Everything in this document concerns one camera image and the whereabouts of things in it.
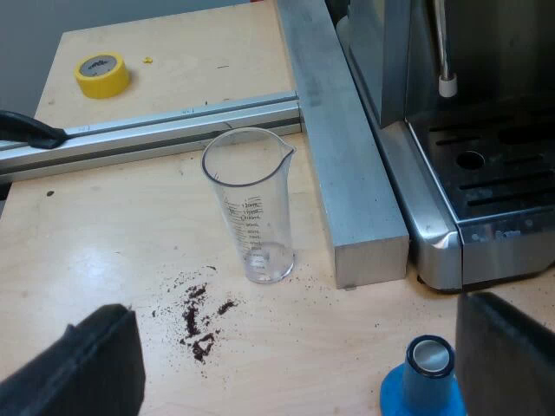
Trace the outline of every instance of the coffee grounds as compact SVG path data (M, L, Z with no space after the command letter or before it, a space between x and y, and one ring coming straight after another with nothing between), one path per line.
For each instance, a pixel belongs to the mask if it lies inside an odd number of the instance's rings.
M186 338L191 338L194 335L199 335L200 331L197 328L196 316L199 310L197 307L192 303L186 305L185 312L183 312L183 319L185 319L187 325L187 336Z
M200 345L201 342L207 342L206 346L202 348ZM212 345L214 345L214 334L206 334L199 340L193 343L193 356L196 361L200 361L205 364L205 357L210 354L210 350L212 349Z
M206 283L200 286L200 288L197 286L191 286L187 289L187 292L189 292L189 299L200 299L200 297L206 293Z
M237 306L237 304L234 301L228 300L218 308L218 315L223 315L229 308L233 308L234 306Z

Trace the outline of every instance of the stainless steel machine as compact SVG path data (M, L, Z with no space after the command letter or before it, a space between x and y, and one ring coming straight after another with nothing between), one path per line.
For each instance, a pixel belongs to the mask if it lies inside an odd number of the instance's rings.
M351 0L338 26L433 288L555 260L553 16L552 0Z

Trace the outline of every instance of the graduated beaker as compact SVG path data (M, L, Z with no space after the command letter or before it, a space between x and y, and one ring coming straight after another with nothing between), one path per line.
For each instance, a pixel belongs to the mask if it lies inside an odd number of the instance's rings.
M202 155L249 280L274 283L293 269L287 173L295 147L262 128L230 130Z

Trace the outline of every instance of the metal cylinder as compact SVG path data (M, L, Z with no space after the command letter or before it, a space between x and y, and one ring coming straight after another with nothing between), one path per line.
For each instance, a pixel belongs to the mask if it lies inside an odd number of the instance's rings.
M402 375L402 399L407 408L433 412L450 399L454 382L454 351L435 335L415 338L407 348Z

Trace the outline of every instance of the tape roll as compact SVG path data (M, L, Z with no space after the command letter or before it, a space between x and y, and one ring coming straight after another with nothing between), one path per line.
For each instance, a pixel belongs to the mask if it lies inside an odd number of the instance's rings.
M88 56L75 67L75 79L89 98L108 98L129 85L129 73L120 54Z

